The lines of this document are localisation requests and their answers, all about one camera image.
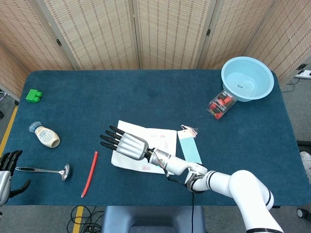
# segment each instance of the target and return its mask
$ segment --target white paper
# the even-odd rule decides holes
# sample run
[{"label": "white paper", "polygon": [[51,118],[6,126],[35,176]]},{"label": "white paper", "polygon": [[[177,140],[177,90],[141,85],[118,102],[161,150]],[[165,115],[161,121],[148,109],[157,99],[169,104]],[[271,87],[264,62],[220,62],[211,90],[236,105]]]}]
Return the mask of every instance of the white paper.
[{"label": "white paper", "polygon": [[[118,122],[118,129],[145,139],[149,144],[149,148],[158,148],[159,150],[176,156],[177,132],[175,130],[144,128],[121,120]],[[125,169],[164,174],[162,168],[148,163],[146,158],[137,161],[115,150],[112,152],[111,163],[114,166]]]}]

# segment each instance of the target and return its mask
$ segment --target bamboo screen panel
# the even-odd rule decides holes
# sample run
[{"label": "bamboo screen panel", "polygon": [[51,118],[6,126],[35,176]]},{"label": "bamboo screen panel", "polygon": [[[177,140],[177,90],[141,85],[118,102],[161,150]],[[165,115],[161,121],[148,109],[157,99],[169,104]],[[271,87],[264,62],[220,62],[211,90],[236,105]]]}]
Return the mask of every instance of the bamboo screen panel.
[{"label": "bamboo screen panel", "polygon": [[127,0],[45,0],[45,4],[81,69],[138,68]]},{"label": "bamboo screen panel", "polygon": [[69,69],[26,0],[0,1],[0,42],[29,72]]},{"label": "bamboo screen panel", "polygon": [[20,98],[27,71],[0,44],[0,83]]},{"label": "bamboo screen panel", "polygon": [[196,68],[210,0],[136,0],[143,69]]},{"label": "bamboo screen panel", "polygon": [[224,0],[202,68],[220,69],[227,60],[243,55],[271,4],[271,0]]},{"label": "bamboo screen panel", "polygon": [[276,4],[245,55],[263,61],[280,80],[311,50],[311,0],[278,0]]}]

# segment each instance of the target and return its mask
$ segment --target mayonnaise bottle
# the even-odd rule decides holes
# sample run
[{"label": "mayonnaise bottle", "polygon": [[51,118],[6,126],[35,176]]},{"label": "mayonnaise bottle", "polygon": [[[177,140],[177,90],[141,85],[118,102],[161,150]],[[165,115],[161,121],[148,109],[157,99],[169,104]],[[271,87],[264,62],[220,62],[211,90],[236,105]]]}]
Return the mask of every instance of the mayonnaise bottle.
[{"label": "mayonnaise bottle", "polygon": [[29,131],[37,135],[39,141],[47,147],[55,148],[60,143],[59,136],[48,128],[42,126],[40,121],[35,121],[29,127]]}]

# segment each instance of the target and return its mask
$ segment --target red pencil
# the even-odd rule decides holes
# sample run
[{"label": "red pencil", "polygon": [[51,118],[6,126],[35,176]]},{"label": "red pencil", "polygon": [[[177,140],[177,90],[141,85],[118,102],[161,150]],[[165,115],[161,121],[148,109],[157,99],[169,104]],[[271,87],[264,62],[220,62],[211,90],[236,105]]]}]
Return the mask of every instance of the red pencil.
[{"label": "red pencil", "polygon": [[87,179],[87,182],[86,182],[86,186],[84,187],[84,190],[83,190],[83,193],[81,195],[81,198],[83,198],[86,195],[87,190],[89,188],[89,185],[91,184],[91,180],[92,180],[93,173],[94,173],[95,166],[96,166],[97,157],[98,157],[98,152],[96,151],[95,154],[94,154],[91,170],[89,171],[89,175],[88,175],[88,179]]}]

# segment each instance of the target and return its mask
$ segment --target green lego brick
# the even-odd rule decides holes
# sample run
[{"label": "green lego brick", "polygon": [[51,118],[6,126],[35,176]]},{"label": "green lego brick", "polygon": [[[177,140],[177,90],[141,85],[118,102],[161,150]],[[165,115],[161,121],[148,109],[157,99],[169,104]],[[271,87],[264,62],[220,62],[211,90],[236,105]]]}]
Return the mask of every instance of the green lego brick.
[{"label": "green lego brick", "polygon": [[42,95],[43,95],[42,92],[35,90],[35,89],[30,89],[30,91],[28,92],[28,95],[26,96],[26,100],[31,103],[38,103]]}]

